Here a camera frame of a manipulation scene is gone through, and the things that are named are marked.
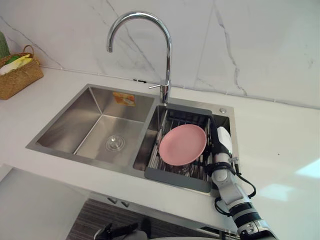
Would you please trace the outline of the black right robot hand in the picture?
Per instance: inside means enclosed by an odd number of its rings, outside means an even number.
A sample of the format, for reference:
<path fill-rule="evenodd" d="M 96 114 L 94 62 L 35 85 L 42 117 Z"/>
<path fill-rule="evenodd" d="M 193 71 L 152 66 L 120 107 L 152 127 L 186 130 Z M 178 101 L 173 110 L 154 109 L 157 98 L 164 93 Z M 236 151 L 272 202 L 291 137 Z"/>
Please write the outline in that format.
<path fill-rule="evenodd" d="M 217 126 L 215 119 L 210 116 L 210 136 L 212 141 L 212 156 L 218 154 L 227 154 L 229 158 L 233 157 L 233 144 L 230 133 L 223 127 Z"/>

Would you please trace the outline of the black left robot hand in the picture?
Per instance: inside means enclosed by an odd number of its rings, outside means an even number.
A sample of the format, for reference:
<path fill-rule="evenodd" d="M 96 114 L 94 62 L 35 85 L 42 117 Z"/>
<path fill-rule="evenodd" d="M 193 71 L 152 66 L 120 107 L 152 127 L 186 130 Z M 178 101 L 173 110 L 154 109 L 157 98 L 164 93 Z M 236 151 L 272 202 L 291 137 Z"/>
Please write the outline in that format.
<path fill-rule="evenodd" d="M 99 229 L 93 236 L 94 240 L 115 240 L 123 237 L 123 240 L 149 240 L 152 234 L 151 221 L 143 218 L 140 223 L 132 223 L 126 226 L 113 228 L 112 223 Z"/>

